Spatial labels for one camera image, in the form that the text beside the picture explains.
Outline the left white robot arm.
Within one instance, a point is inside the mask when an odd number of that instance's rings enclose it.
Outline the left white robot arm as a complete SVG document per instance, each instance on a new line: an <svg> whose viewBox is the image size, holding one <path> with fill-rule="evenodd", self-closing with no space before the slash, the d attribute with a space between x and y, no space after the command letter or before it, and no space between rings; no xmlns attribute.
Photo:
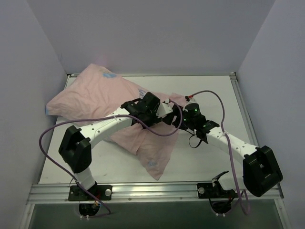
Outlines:
<svg viewBox="0 0 305 229"><path fill-rule="evenodd" d="M90 171L92 149L102 140L112 140L137 155L147 133L156 133L153 125L163 120L170 125L175 116L178 124L182 123L182 108L178 104L170 106L171 102L170 99L162 102L147 92L143 98L123 103L102 120L89 120L89 125L80 128L72 125L66 130L59 153L71 168L81 197L91 200L96 195L96 181Z"/></svg>

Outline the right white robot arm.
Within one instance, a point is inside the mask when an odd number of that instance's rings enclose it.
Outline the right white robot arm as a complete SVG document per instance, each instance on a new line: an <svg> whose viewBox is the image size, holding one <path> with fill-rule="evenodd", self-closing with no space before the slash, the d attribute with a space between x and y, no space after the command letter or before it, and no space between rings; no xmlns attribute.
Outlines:
<svg viewBox="0 0 305 229"><path fill-rule="evenodd" d="M212 192L217 197L224 196L229 190L237 190L239 181L242 182L239 189L261 197L283 180L283 174L270 147L258 147L227 133L216 122L207 120L197 103L187 104L183 108L183 124L201 142L215 146L227 153L230 160L242 165L241 177L233 173L233 178L229 179L224 171L212 179Z"/></svg>

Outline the blue and pink pillowcase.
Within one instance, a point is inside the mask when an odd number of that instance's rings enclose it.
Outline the blue and pink pillowcase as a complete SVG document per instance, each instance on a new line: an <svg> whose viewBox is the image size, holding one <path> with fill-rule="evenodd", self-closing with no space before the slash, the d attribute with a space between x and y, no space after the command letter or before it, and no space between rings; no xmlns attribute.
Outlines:
<svg viewBox="0 0 305 229"><path fill-rule="evenodd" d="M105 67L90 64L77 79L57 94L46 105L47 115L68 120L96 119L114 112L124 102L143 98L147 89L112 73ZM156 134L134 124L112 136L108 141L117 143L138 156L141 165L155 180L159 180L170 160L178 139L178 132L161 122L152 127Z"/></svg>

